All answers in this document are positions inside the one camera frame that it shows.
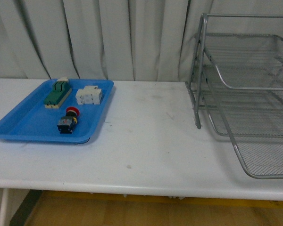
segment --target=table leg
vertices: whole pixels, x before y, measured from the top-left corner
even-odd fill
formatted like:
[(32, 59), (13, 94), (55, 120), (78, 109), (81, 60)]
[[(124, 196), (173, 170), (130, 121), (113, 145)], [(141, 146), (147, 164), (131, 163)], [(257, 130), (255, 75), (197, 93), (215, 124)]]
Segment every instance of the table leg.
[(4, 188), (0, 208), (0, 226), (9, 226), (13, 189)]

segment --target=wire mesh desk organizer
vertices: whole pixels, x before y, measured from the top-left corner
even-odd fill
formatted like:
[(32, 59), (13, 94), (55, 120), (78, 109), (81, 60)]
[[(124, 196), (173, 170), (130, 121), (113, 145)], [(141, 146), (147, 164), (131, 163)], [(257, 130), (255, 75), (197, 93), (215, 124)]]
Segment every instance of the wire mesh desk organizer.
[(215, 132), (229, 136), (249, 176), (283, 178), (283, 38), (207, 32), (208, 19), (216, 17), (260, 24), (283, 16), (203, 14), (188, 83), (197, 128), (203, 107)]

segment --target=electrical component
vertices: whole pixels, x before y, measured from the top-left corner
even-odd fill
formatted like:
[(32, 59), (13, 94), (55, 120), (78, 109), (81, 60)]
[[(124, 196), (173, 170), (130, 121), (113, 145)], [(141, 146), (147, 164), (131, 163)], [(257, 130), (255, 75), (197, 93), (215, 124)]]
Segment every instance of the electrical component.
[(73, 133), (79, 115), (80, 111), (76, 107), (68, 107), (66, 109), (66, 115), (58, 121), (58, 130), (60, 133)]

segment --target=yellow floor strip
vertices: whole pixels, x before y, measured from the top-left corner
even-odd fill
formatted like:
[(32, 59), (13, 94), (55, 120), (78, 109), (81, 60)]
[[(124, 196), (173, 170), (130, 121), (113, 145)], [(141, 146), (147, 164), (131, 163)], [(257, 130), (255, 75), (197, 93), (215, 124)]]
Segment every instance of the yellow floor strip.
[(182, 203), (194, 205), (213, 205), (213, 206), (239, 206), (239, 207), (259, 207), (283, 209), (283, 201), (265, 201), (265, 200), (245, 200), (245, 199), (213, 199), (213, 198), (169, 198), (165, 196), (151, 195), (127, 195), (122, 194), (102, 194), (102, 193), (80, 193), (80, 192), (60, 192), (44, 191), (43, 195), (52, 197), (65, 197), (77, 199), (93, 199), (107, 201), (125, 201), (125, 202), (156, 202), (156, 203)]

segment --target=white electrical component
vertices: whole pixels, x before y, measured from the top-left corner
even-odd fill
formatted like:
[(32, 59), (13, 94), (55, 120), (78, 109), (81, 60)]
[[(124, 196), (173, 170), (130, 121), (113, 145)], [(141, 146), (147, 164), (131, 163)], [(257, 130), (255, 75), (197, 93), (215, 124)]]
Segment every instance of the white electrical component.
[(77, 91), (75, 98), (79, 105), (99, 105), (103, 98), (102, 89), (99, 89), (98, 86), (85, 86), (84, 89)]

